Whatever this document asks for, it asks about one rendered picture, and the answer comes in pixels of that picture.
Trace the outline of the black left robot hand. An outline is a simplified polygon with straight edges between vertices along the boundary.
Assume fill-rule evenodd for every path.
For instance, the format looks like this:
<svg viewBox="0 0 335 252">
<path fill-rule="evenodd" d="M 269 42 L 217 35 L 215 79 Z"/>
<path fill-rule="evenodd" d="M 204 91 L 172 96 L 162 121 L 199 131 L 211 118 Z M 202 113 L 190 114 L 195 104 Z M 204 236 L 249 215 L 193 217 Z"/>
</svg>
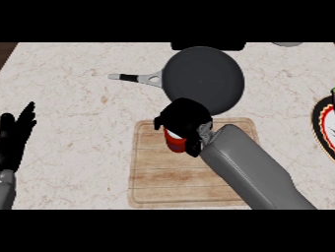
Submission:
<svg viewBox="0 0 335 252">
<path fill-rule="evenodd" d="M 20 169 L 26 144 L 38 125 L 35 110 L 36 103 L 32 101 L 20 117 L 10 112 L 0 115 L 0 173 L 7 169 Z"/>
</svg>

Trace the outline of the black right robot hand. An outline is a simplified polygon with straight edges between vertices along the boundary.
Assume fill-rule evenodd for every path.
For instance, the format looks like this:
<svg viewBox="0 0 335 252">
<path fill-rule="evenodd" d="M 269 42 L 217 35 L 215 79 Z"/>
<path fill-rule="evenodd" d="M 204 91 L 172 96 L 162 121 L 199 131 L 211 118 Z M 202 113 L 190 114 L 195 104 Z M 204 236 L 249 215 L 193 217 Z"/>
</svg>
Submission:
<svg viewBox="0 0 335 252">
<path fill-rule="evenodd" d="M 180 137 L 187 139 L 186 151 L 192 157 L 198 157 L 202 152 L 202 137 L 199 128 L 212 122 L 207 107 L 189 98 L 178 98 L 167 106 L 161 115 L 155 118 L 155 129 L 168 129 Z"/>
</svg>

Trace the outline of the red can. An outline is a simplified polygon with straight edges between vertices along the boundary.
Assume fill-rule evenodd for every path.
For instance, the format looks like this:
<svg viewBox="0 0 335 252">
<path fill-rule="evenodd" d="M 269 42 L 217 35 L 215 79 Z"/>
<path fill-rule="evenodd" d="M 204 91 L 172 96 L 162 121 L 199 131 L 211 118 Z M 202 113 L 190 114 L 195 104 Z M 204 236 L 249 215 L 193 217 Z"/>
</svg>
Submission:
<svg viewBox="0 0 335 252">
<path fill-rule="evenodd" d="M 175 153 L 183 153 L 186 151 L 187 139 L 180 137 L 168 129 L 165 129 L 165 139 L 169 150 Z"/>
</svg>

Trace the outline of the dark grey frying pan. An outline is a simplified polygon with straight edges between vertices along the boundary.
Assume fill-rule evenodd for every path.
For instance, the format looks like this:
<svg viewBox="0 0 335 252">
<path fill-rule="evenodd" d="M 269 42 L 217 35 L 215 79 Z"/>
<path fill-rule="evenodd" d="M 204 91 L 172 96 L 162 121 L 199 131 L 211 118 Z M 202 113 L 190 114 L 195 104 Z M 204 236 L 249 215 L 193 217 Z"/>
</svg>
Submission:
<svg viewBox="0 0 335 252">
<path fill-rule="evenodd" d="M 245 92 L 245 75 L 238 62 L 221 50 L 205 46 L 181 50 L 153 74 L 110 74 L 109 78 L 161 88 L 171 100 L 181 97 L 195 100 L 211 115 L 232 109 Z"/>
</svg>

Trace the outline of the wooden cutting board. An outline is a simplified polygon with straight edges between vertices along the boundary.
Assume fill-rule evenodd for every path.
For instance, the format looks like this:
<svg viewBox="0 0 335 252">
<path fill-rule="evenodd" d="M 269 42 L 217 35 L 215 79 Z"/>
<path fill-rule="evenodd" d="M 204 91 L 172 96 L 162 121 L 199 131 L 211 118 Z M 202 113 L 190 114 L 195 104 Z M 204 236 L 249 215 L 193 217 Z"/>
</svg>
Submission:
<svg viewBox="0 0 335 252">
<path fill-rule="evenodd" d="M 137 209 L 245 206 L 204 160 L 169 150 L 152 120 L 134 127 L 128 202 Z"/>
</svg>

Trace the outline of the black appliance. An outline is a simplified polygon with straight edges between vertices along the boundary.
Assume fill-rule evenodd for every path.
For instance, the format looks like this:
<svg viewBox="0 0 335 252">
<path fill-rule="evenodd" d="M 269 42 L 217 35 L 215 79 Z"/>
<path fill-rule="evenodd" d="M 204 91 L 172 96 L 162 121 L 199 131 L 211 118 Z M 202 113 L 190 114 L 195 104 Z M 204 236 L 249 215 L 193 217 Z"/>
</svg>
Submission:
<svg viewBox="0 0 335 252">
<path fill-rule="evenodd" d="M 174 50 L 184 50 L 192 47 L 211 47 L 223 51 L 241 51 L 246 43 L 239 42 L 172 42 L 171 47 Z"/>
</svg>

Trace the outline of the patterned plate with dark rim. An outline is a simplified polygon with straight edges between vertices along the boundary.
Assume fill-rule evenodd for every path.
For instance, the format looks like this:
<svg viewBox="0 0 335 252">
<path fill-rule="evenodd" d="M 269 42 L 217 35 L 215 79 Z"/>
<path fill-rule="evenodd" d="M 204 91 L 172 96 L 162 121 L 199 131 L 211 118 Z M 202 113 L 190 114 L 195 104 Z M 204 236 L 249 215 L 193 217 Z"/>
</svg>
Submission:
<svg viewBox="0 0 335 252">
<path fill-rule="evenodd" d="M 335 109 L 331 96 L 313 107 L 312 129 L 322 150 L 335 161 Z"/>
</svg>

